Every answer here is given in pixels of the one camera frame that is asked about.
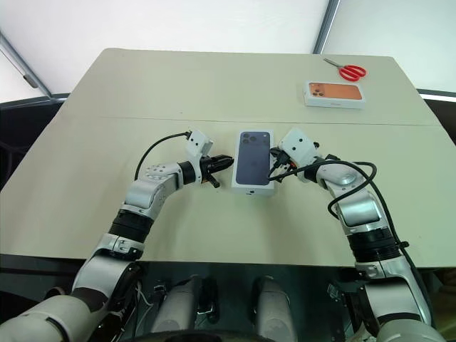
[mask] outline iphone box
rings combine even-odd
[[[232,177],[234,192],[262,196],[274,194],[274,181],[268,181],[273,165],[269,150],[273,146],[272,130],[243,130],[236,136]]]
[[[304,83],[304,101],[315,107],[362,109],[366,98],[359,84],[316,82]]]

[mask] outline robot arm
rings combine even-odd
[[[186,184],[219,183],[212,173],[233,163],[226,155],[209,157],[212,141],[192,132],[188,161],[147,167],[128,189],[108,233],[78,272],[69,296],[51,297],[0,326],[2,341],[87,341],[110,313],[125,308],[135,296],[141,276],[136,262],[165,200]]]
[[[334,199],[360,187],[366,181],[352,167],[328,161],[336,160],[336,157],[329,155],[326,160],[323,159],[317,152],[317,147],[318,144],[294,128],[279,143],[279,151],[284,152],[280,155],[281,161],[286,160],[297,169],[314,165],[298,172],[296,176],[303,182],[318,183]],[[356,260],[355,268],[366,281],[358,289],[358,308],[367,330],[377,336],[384,327],[394,325],[395,329],[399,329],[393,329],[394,333],[401,337],[418,331],[416,326],[419,325],[421,330],[414,338],[429,337],[423,331],[429,332],[430,336],[440,336],[430,327],[430,307],[419,286],[419,275],[413,273],[414,266],[401,251],[385,208],[377,198],[363,187],[337,201],[335,206],[337,218]],[[391,338],[386,332],[380,336]]]

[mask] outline scissor handle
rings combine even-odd
[[[367,71],[360,66],[344,66],[343,68],[339,68],[339,75],[351,82],[359,81],[366,74]]]

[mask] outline scissors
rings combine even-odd
[[[336,62],[333,62],[327,58],[324,58],[324,61],[337,67],[337,69],[339,69],[339,75],[350,82],[359,81],[361,77],[366,76],[368,73],[365,68],[361,68],[360,66],[342,66],[341,64],[337,64]]]

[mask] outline beige table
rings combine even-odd
[[[0,198],[0,252],[85,258],[115,217],[135,166],[158,138],[199,129],[234,154],[242,129],[292,127],[323,154],[378,166],[382,190],[418,266],[455,266],[456,148],[392,58],[333,56],[368,69],[364,110],[310,108],[304,81],[340,81],[313,55],[104,51],[15,171]],[[185,140],[146,163],[183,161]],[[171,196],[143,260],[350,266],[330,195],[287,179],[274,197],[189,185]]]

